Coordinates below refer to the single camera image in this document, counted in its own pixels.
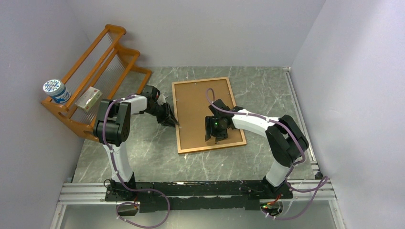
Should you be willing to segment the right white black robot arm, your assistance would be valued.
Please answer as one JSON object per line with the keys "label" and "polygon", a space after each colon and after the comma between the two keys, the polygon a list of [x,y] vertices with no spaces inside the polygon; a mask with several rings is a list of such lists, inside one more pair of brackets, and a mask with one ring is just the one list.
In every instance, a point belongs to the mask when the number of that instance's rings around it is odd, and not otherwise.
{"label": "right white black robot arm", "polygon": [[285,179],[299,157],[304,157],[309,143],[302,131],[289,115],[281,118],[267,117],[235,106],[229,108],[221,99],[208,107],[212,116],[205,118],[205,140],[212,137],[216,142],[228,138],[228,129],[246,130],[264,137],[274,158],[261,186],[268,198],[276,197]]}

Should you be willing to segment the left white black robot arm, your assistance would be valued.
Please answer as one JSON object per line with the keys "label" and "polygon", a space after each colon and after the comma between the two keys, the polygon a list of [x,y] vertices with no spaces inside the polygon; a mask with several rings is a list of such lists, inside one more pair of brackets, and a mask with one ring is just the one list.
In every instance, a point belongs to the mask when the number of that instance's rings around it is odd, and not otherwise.
{"label": "left white black robot arm", "polygon": [[112,175],[107,186],[107,200],[115,197],[131,201],[137,196],[135,175],[130,167],[126,140],[130,133],[132,115],[150,114],[162,126],[176,127],[179,122],[160,90],[146,85],[139,94],[100,102],[93,135],[107,152]]}

